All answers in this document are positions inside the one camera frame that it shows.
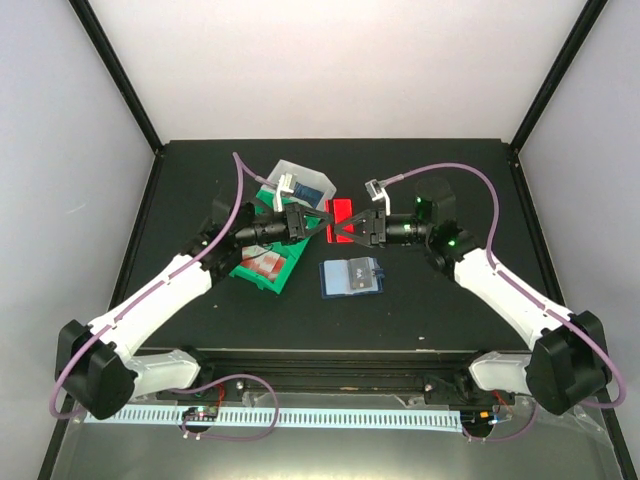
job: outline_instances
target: green tray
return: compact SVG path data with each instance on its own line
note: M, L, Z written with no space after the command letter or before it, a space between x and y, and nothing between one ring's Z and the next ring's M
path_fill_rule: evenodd
M273 194L266 192L264 190L260 190L256 197L262 200L267 205L271 205L273 202ZM283 198L284 203L289 203L292 200L288 198ZM256 208L258 213L261 213L260 208ZM319 218L307 218L307 228L313 228L320 222ZM307 238L301 242L298 242L294 245L282 245L282 243L274 243L272 244L271 251L276 252L279 255L282 255L286 260L284 262L284 266L282 270L278 274L278 278L276 278L275 282L270 281L269 279L263 277L262 275L249 270L241 265L238 265L234 268L229 276L231 277L240 277L245 280L249 280L250 282L255 283L260 290L271 290L279 294L282 292L287 280L289 279L289 275L293 272L293 268L298 263L298 260L302 256L302 252L307 247L307 243L309 243L310 238Z

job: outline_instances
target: black tabletop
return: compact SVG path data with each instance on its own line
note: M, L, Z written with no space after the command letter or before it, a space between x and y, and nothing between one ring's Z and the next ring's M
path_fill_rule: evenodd
M336 198L371 207L364 182L426 164L466 163L495 184L501 217L496 255L544 292L505 146L499 140L224 140L174 141L159 180L137 250L127 296L163 269L208 215L212 199L232 203L236 191L231 156L239 152L267 176L279 159L324 172ZM486 239L492 204L485 185L462 171L441 171L457 197L461 226ZM246 177L253 193L257 185ZM410 212L414 179L389 187L395 213ZM384 293L324 300L318 265L329 259L374 256L385 270ZM280 295L228 278L178 312L145 344L211 349L475 351L523 349L502 319L470 292L435 273L418 248L368 249L311 239Z

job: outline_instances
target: white panel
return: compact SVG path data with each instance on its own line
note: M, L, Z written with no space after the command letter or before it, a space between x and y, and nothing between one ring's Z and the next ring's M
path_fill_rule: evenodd
M163 141L511 140L584 0L93 0Z
M105 311L152 153L68 2L2 6L0 464L20 480L53 428L58 331Z
M609 2L523 150L569 307L603 321L640 466L640 3Z

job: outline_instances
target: purple cable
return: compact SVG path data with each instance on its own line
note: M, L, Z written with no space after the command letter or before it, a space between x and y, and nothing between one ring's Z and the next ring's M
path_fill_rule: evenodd
M236 152L233 152L233 159L236 162L236 173L238 175L238 191L236 193L236 201L233 205L233 208L231 209L231 214L229 215L229 219L227 220L227 223L224 224L224 226L222 227L222 230L220 230L220 233L218 233L216 238L214 238L213 241L209 245L207 245L205 249L203 249L198 255L196 255L191 260L186 262L180 268L178 268L174 272L171 272L169 274L169 279L174 279L175 277L180 275L182 272L184 272L187 268L189 268L191 265L199 262L202 257L208 254L212 249L214 249L218 245L218 243L220 243L220 241L224 238L224 236L227 234L227 232L233 225L233 222L236 219L236 215L238 215L238 210L240 210L240 204L242 203L242 190L244 187L244 179L242 176L242 165L243 165L242 159ZM122 320L127 313L129 313L131 310L133 310L136 307L136 305L138 305L145 298L147 298L149 295L155 292L158 288L164 285L164 283L165 282L163 280L160 280L154 285L152 285L151 287L149 287L147 290L145 290L143 293L141 293L135 300L129 303L129 305L123 308L122 311L115 316L114 321L119 322L120 320Z
M76 363L78 363L78 361L80 360L80 357L82 357L82 355L84 355L87 352L87 350L89 350L98 340L100 340L100 337L110 329L111 329L110 325L105 325L102 328L102 330L100 330L98 333L92 336L87 341L87 343L85 343L84 345L82 345L82 347L78 349L78 351L71 358L69 363L67 363L67 365L62 369L62 372L60 373L60 376L58 377L58 380L56 380L56 383L53 387L53 392L49 397L49 413L51 414L52 417L55 417L58 420L68 420L70 418L75 417L76 415L80 415L82 412L85 411L83 407L80 407L69 413L60 413L56 409L56 400L58 399L58 394L62 389L62 384L65 382L65 380L69 376L69 373L71 373L71 370L73 370L73 367L76 366Z
M261 183L263 185L266 185L267 187L273 188L274 190L278 187L275 183L270 182L269 180L267 180L266 178L261 177L260 175L257 175L253 170L251 170L249 167L247 167L247 164L244 163L242 160L240 160L240 164L242 165L242 169L244 170L244 173L249 175L256 182Z
M469 165L465 165L463 163L453 163L453 162L445 162L445 163L436 163L434 165L427 165L424 167L416 168L414 170L410 170L407 173L396 175L394 177L390 177L386 180L380 182L380 185L386 187L388 185L392 185L401 180L404 180L407 177L411 177L413 175L417 175L419 173L428 172L430 170L437 170L440 168L456 168L459 170L466 170L467 172L471 172L474 175L480 177L480 179L485 183L489 192L491 193L491 199L493 200L493 220L491 221L491 228L489 229L489 235L487 237L487 261L492 269L496 270L497 264L493 257L493 238L495 237L496 230L498 228L498 218L500 217L500 202L498 201L498 193L496 192L495 187L491 183L491 180L482 173L477 168L471 167ZM498 270L496 272L505 282L511 285L514 289L516 289L520 294L522 294L527 300L533 303L538 309L542 310L544 313L549 315L552 318L558 320L562 325L567 327L571 332L575 333L578 337L582 339L594 352L598 355L604 364L611 370L613 377L616 379L616 383L618 384L618 398L609 403L597 403L591 402L589 400L584 400L582 402L583 405L594 408L615 408L618 407L624 402L627 397L627 383L622 376L622 372L617 367L613 360L605 353L605 351L600 348L600 346L595 343L587 334L583 333L576 325L571 323L568 319L562 317L562 315L554 312L553 310L546 310L544 303L539 301L536 297L527 292L524 288L518 284L518 282L510 277L506 272Z
M533 428L533 426L536 423L536 419L538 418L538 414L540 413L540 408L538 407L538 404L536 403L533 407L533 412L531 413L531 418L529 419L529 421L527 422L527 424L522 427L520 430L518 430L516 433L512 433L511 435L507 435L506 437L500 437L500 438L480 438L480 437L474 437L472 435L469 434L469 432L467 432L467 430L462 427L462 433L469 438L469 440L473 441L479 441L479 442L483 442L483 443L502 443L502 442L509 442L511 440L515 440L516 438L520 438L521 436L523 436L525 433L527 433L529 430L531 430Z
M172 390L169 390L170 392L173 393L182 393L182 394L186 394L186 395L191 395L193 393L199 393L199 392L203 392L205 390L208 390L212 387L215 387L217 385L220 385L224 382L228 382L229 380L236 380L238 378L242 378L242 379L247 379L247 380L253 380L254 382L258 382L260 383L263 387L265 387L269 393L271 394L271 396L273 397L273 405L274 405L274 412L273 412L273 419L271 420L271 423L269 424L269 426L263 431L258 433L257 435L252 435L250 437L232 437L229 435L212 435L212 434L206 434L206 433L201 433L201 434L195 434L192 432L189 432L187 430L187 421L190 419L189 417L185 418L182 421L182 425L180 428L182 428L182 431L184 432L185 435L189 436L200 436L201 438L210 438L213 440L225 440L227 442L252 442L254 440L260 440L264 437L266 437L267 435L269 435L271 432L273 432L273 430L276 427L276 424L278 423L278 417L280 416L280 405L278 404L278 396L276 395L275 390L273 390L273 387L271 385L269 385L267 383L266 380L263 380L260 377L256 377L255 375L249 375L246 373L239 373L236 375L227 375L226 377L222 377L219 378L218 380L211 382L211 383L207 383L206 385L203 385L202 387L198 387L198 388L189 388L189 389L179 389L179 388L174 388Z
M491 228L489 229L489 235L487 236L487 261L489 262L489 265L491 265L491 268L495 269L496 262L493 258L492 247L493 237L495 237L496 229L498 228L498 218L500 218L500 202L498 201L498 192L496 192L496 188L493 186L493 183L491 183L491 180L489 180L489 178L480 170L470 165L465 165L464 163L436 163L434 165L427 165L425 167L409 170L407 173L396 175L395 177L387 178L386 180L381 181L380 185L386 187L388 185L393 185L400 180L404 180L407 177L412 177L413 175L418 175L419 173L428 172L430 170L438 170L440 168L456 168L458 170L466 170L467 172L471 172L475 176L479 177L489 189L489 193L491 193L491 200L493 201L493 220L491 220Z

